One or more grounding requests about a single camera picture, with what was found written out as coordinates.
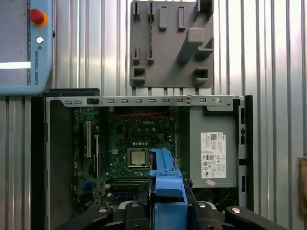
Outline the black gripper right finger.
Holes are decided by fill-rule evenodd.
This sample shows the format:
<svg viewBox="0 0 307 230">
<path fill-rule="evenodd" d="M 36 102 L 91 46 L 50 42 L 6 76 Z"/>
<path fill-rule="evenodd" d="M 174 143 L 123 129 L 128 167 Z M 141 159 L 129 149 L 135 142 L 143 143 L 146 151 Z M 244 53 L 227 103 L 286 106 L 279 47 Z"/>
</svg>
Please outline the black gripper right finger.
<svg viewBox="0 0 307 230">
<path fill-rule="evenodd" d="M 197 201 L 186 180 L 189 230 L 284 230 L 277 223 L 240 206 L 227 207 L 220 212 L 212 203 Z"/>
</svg>

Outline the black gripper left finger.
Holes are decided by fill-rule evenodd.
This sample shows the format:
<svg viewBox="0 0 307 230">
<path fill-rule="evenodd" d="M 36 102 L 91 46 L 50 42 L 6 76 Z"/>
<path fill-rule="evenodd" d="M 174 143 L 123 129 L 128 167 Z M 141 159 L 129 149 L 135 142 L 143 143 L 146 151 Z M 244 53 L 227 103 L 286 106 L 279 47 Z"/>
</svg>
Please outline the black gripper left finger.
<svg viewBox="0 0 307 230">
<path fill-rule="evenodd" d="M 139 188 L 137 200 L 117 207 L 95 206 L 56 227 L 57 230 L 149 230 L 149 183 Z"/>
</svg>

